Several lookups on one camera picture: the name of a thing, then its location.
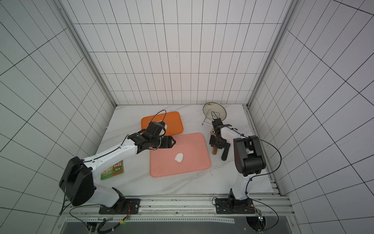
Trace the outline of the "wooden dough roller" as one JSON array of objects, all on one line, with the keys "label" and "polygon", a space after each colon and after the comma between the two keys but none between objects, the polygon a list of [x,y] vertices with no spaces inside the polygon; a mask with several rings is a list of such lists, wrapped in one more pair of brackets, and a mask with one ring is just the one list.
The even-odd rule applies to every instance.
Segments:
[{"label": "wooden dough roller", "polygon": [[214,132],[213,129],[212,129],[211,132],[210,132],[210,140],[209,140],[209,144],[210,144],[210,146],[212,147],[212,154],[213,154],[213,155],[216,155],[216,154],[217,154],[217,150],[218,150],[218,148],[216,147],[215,132]]}]

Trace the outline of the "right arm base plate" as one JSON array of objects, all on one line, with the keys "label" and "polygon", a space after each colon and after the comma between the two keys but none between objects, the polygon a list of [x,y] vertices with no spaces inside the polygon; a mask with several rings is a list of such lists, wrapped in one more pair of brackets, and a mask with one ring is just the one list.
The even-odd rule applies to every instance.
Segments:
[{"label": "right arm base plate", "polygon": [[216,213],[220,215],[249,215],[255,214],[256,212],[252,200],[248,198],[244,200],[236,200],[235,198],[214,198],[212,204],[216,208]]}]

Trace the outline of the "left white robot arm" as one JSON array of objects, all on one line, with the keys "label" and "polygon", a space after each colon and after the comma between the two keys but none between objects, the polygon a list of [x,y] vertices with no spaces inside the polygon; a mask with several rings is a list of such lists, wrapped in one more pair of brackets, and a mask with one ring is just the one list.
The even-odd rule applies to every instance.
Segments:
[{"label": "left white robot arm", "polygon": [[163,121],[151,121],[146,129],[127,135],[122,142],[106,151],[84,159],[70,159],[59,182],[64,197],[75,207],[87,202],[115,207],[124,196],[116,188],[96,184],[94,179],[110,166],[145,150],[172,148],[176,140],[165,134],[166,124]]}]

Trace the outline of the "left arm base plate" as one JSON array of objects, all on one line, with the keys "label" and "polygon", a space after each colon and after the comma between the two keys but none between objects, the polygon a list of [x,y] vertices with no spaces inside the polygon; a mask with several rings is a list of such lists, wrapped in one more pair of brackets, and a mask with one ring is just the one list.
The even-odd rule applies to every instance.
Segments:
[{"label": "left arm base plate", "polygon": [[141,199],[120,198],[113,207],[100,206],[100,215],[136,215],[139,212]]}]

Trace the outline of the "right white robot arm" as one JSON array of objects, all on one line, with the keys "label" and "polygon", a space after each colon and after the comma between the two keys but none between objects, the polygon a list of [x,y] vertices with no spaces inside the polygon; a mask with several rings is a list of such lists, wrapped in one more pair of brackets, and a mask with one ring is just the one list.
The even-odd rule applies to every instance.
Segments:
[{"label": "right white robot arm", "polygon": [[252,181],[251,175],[258,176],[266,168],[264,152],[257,136],[245,136],[230,124],[223,124],[220,118],[212,121],[212,131],[209,145],[212,153],[222,149],[221,160],[228,158],[230,149],[234,152],[234,163],[238,171],[236,182],[230,189],[228,196],[229,208],[252,205],[247,190]]}]

